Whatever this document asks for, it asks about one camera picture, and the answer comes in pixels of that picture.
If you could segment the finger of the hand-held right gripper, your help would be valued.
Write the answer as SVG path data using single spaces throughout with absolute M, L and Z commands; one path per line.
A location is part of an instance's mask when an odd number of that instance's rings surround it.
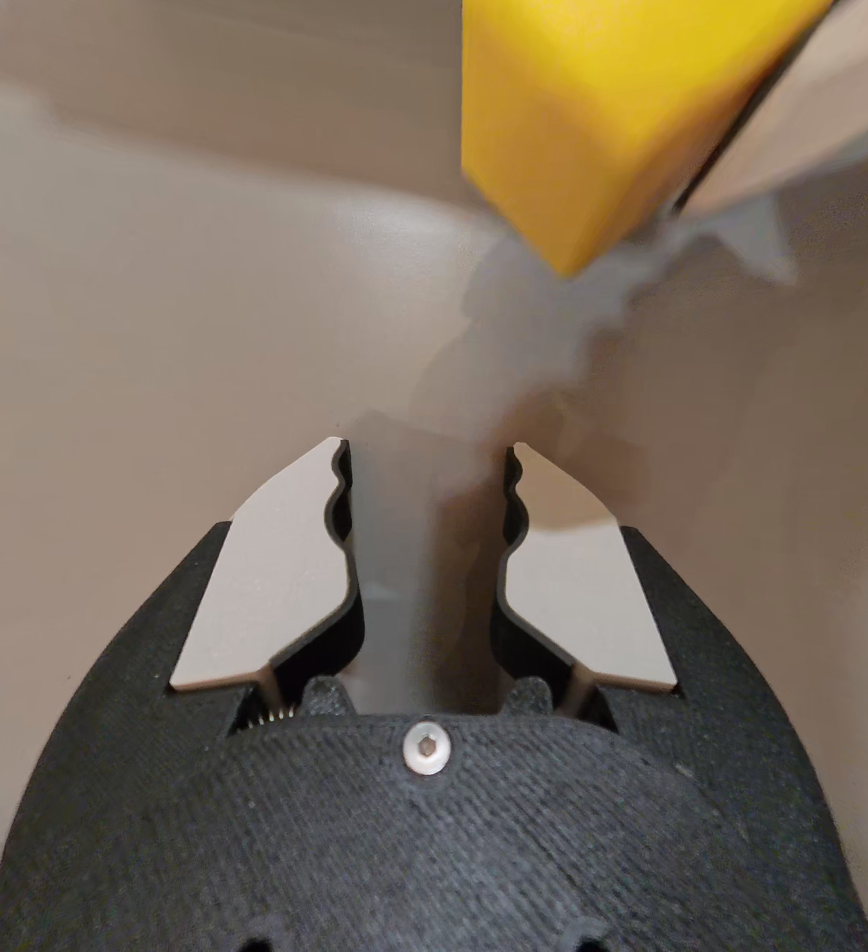
M 833 2 L 754 93 L 676 210 L 706 215 L 827 165 L 868 135 L 868 1 Z

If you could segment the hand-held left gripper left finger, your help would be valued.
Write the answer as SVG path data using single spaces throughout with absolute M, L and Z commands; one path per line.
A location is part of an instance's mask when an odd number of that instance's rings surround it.
M 236 511 L 169 679 L 177 692 L 237 685 L 299 708 L 365 638 L 351 535 L 351 450 L 329 437 Z

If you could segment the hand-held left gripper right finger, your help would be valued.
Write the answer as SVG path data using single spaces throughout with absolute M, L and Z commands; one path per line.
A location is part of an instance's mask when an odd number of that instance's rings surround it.
M 492 653 L 514 680 L 534 677 L 578 717 L 598 688 L 678 688 L 617 517 L 526 443 L 506 451 L 506 510 Z

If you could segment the yellow cube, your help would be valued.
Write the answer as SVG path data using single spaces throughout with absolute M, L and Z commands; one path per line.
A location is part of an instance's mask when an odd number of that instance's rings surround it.
M 698 173 L 822 1 L 464 1 L 463 173 L 564 277 Z

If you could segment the grey desk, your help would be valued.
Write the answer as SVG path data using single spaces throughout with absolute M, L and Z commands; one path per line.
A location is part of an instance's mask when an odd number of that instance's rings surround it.
M 868 913 L 868 136 L 563 281 L 460 119 L 459 2 L 0 2 L 0 852 L 114 634 L 328 436 L 353 700 L 495 708 L 523 441 L 769 679 Z

